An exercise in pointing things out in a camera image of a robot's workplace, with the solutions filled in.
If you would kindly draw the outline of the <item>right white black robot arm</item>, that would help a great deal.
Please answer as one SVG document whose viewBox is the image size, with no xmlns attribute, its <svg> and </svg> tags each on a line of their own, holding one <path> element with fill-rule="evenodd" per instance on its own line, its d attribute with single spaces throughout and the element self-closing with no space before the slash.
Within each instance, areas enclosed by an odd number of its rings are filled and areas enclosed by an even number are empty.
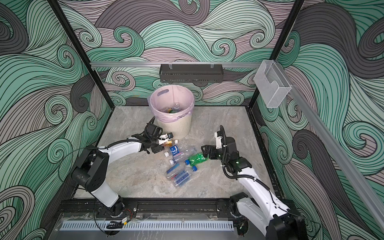
<svg viewBox="0 0 384 240">
<path fill-rule="evenodd" d="M 240 156 L 235 139 L 215 137 L 216 144 L 201 147 L 203 156 L 220 160 L 227 178 L 238 180 L 249 192 L 235 200 L 235 209 L 247 218 L 267 240 L 307 240 L 306 223 L 296 209 L 279 200 L 259 178 L 251 163 Z"/>
</svg>

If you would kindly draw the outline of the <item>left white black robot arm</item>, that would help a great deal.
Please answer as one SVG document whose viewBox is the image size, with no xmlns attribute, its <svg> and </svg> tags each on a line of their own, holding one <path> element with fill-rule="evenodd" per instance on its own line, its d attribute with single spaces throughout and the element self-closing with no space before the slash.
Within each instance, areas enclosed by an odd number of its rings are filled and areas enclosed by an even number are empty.
<svg viewBox="0 0 384 240">
<path fill-rule="evenodd" d="M 164 133 L 163 129 L 148 123 L 140 134 L 132 135 L 104 147 L 86 147 L 77 157 L 70 177 L 86 192 L 95 197 L 112 218 L 123 214 L 125 205 L 122 197 L 106 182 L 108 166 L 127 155 L 139 152 L 158 153 L 164 149 L 163 144 L 174 138 L 173 133 Z"/>
</svg>

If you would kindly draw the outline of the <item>cream ribbed waste bin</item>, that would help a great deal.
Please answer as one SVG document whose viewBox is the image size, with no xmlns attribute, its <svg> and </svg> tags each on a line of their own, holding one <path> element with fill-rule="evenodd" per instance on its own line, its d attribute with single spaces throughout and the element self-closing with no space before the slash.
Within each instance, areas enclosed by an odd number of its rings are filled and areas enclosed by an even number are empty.
<svg viewBox="0 0 384 240">
<path fill-rule="evenodd" d="M 191 128 L 192 114 L 187 115 L 173 123 L 163 123 L 156 119 L 159 126 L 166 133 L 172 133 L 175 139 L 182 139 L 186 137 Z"/>
</svg>

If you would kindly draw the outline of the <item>pink plastic bin liner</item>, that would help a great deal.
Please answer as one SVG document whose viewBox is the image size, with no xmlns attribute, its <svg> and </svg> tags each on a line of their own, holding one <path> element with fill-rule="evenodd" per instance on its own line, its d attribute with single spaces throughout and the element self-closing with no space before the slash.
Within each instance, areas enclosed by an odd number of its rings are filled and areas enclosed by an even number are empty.
<svg viewBox="0 0 384 240">
<path fill-rule="evenodd" d="M 181 105 L 178 113 L 167 113 L 174 103 Z M 149 107 L 156 119 L 163 123 L 173 123 L 191 115 L 195 106 L 195 96 L 186 87 L 180 85 L 167 85 L 155 90 L 148 98 Z"/>
</svg>

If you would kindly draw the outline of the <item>red yellow label bottle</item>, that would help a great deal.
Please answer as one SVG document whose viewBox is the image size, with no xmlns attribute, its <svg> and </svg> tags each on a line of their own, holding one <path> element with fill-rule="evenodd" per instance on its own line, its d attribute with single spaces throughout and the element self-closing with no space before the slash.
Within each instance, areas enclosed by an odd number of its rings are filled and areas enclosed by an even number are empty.
<svg viewBox="0 0 384 240">
<path fill-rule="evenodd" d="M 168 140 L 168 141 L 163 143 L 163 146 L 164 147 L 172 147 L 172 146 L 178 144 L 178 142 L 179 142 L 179 140 L 177 140 L 177 139 Z"/>
</svg>

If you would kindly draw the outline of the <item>blue label bottle white cap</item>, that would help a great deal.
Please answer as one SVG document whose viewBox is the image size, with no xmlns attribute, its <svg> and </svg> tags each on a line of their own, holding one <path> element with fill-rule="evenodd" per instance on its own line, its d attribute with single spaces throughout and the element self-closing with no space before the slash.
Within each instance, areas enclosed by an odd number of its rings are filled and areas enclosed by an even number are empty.
<svg viewBox="0 0 384 240">
<path fill-rule="evenodd" d="M 165 147 L 163 154 L 165 157 L 174 157 L 184 151 L 187 148 L 187 144 L 185 142 L 178 142 L 178 144 L 172 147 Z"/>
</svg>

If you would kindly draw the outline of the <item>clear Ganten bottle white cap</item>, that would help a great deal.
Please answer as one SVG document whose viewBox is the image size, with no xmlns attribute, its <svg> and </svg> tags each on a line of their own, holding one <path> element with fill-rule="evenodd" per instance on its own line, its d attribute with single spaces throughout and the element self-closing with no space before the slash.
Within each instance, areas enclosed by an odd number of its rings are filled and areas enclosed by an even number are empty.
<svg viewBox="0 0 384 240">
<path fill-rule="evenodd" d="M 197 153 L 197 149 L 194 146 L 187 146 L 187 148 L 179 153 L 178 155 L 172 157 L 169 162 L 171 165 L 175 165 L 178 162 L 183 162 L 188 159 L 190 156 Z"/>
</svg>

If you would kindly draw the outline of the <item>sky label clear bottle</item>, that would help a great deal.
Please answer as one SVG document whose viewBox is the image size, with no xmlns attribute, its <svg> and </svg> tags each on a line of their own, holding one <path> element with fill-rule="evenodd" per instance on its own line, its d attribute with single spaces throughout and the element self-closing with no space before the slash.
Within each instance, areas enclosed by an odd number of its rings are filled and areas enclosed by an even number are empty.
<svg viewBox="0 0 384 240">
<path fill-rule="evenodd" d="M 185 168 L 184 170 L 181 170 L 178 174 L 176 174 L 172 178 L 173 185 L 175 187 L 180 187 L 184 185 L 187 181 L 190 180 L 192 175 L 197 171 L 197 167 L 193 166 L 191 168 Z"/>
</svg>

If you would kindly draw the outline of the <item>black wall shelf tray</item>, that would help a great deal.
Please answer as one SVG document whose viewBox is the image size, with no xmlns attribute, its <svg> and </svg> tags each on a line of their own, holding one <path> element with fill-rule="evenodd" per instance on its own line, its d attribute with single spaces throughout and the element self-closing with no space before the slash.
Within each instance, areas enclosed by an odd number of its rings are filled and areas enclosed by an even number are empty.
<svg viewBox="0 0 384 240">
<path fill-rule="evenodd" d="M 162 64 L 159 71 L 162 83 L 220 83 L 224 78 L 222 65 Z"/>
</svg>

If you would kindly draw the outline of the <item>clear acrylic wall holder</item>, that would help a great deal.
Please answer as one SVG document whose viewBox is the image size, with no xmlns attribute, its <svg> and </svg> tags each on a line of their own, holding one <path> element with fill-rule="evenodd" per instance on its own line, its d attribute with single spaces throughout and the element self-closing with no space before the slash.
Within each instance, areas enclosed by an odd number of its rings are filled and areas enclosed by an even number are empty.
<svg viewBox="0 0 384 240">
<path fill-rule="evenodd" d="M 254 82 L 269 109 L 278 108 L 292 89 L 283 66 L 274 60 L 262 61 Z"/>
</svg>

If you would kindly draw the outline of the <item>aluminium rail back wall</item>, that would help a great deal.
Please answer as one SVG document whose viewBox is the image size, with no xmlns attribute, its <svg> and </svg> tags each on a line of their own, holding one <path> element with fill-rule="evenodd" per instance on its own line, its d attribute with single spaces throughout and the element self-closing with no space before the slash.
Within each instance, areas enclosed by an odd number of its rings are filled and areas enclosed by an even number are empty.
<svg viewBox="0 0 384 240">
<path fill-rule="evenodd" d="M 159 68 L 161 65 L 222 65 L 223 68 L 258 68 L 261 63 L 246 62 L 140 62 L 140 61 L 97 61 L 90 62 L 92 68 Z"/>
</svg>

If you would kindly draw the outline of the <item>aluminium rail wall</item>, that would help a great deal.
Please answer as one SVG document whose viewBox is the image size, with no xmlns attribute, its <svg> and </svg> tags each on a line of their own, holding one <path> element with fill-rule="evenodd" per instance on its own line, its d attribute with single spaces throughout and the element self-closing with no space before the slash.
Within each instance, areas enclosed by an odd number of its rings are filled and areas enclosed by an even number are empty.
<svg viewBox="0 0 384 240">
<path fill-rule="evenodd" d="M 318 103 L 316 95 L 312 93 L 309 97 L 301 92 L 300 84 L 293 81 L 287 74 L 283 66 L 275 62 L 277 71 L 283 75 L 283 80 L 291 87 L 290 93 L 296 103 L 307 117 L 309 123 L 313 126 L 320 140 L 324 143 L 331 157 L 336 161 L 340 169 L 344 172 L 352 187 L 355 189 L 362 202 L 366 205 L 371 216 L 376 221 L 381 230 L 384 229 L 384 203 L 367 182 L 367 179 L 362 175 L 358 168 L 354 165 L 348 153 L 344 150 L 341 144 L 333 136 L 324 121 L 318 115 Z"/>
<path fill-rule="evenodd" d="M 92 68 L 159 68 L 161 65 L 222 65 L 223 68 L 258 68 L 261 63 L 246 62 L 140 62 L 140 61 L 97 61 L 90 62 Z"/>
</svg>

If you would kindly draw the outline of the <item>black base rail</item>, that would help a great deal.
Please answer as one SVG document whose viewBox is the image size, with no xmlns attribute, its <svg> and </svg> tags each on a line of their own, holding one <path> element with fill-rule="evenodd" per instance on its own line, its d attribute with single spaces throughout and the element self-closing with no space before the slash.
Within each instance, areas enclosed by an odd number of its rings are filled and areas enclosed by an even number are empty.
<svg viewBox="0 0 384 240">
<path fill-rule="evenodd" d="M 95 213 L 97 218 L 138 217 L 145 214 L 206 214 L 218 218 L 235 218 L 235 203 L 228 198 L 123 198 L 117 207 L 107 208 L 96 199 L 65 200 L 59 213 Z"/>
</svg>

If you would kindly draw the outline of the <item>aluminium rail right wall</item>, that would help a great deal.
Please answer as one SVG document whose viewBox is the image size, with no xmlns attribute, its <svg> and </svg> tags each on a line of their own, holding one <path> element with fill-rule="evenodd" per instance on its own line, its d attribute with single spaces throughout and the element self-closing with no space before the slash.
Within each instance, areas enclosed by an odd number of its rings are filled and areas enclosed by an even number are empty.
<svg viewBox="0 0 384 240">
<path fill-rule="evenodd" d="M 313 126 L 320 140 L 324 143 L 331 157 L 336 161 L 340 169 L 344 172 L 352 187 L 355 189 L 362 202 L 366 205 L 371 216 L 376 221 L 381 230 L 384 229 L 384 203 L 367 182 L 367 179 L 362 175 L 358 168 L 354 165 L 348 153 L 344 150 L 341 144 L 333 136 L 324 121 L 318 115 L 318 103 L 316 95 L 312 93 L 309 97 L 301 92 L 300 84 L 293 81 L 287 74 L 283 66 L 275 62 L 277 71 L 283 75 L 283 80 L 291 87 L 290 93 L 296 103 L 307 117 L 309 123 Z"/>
</svg>

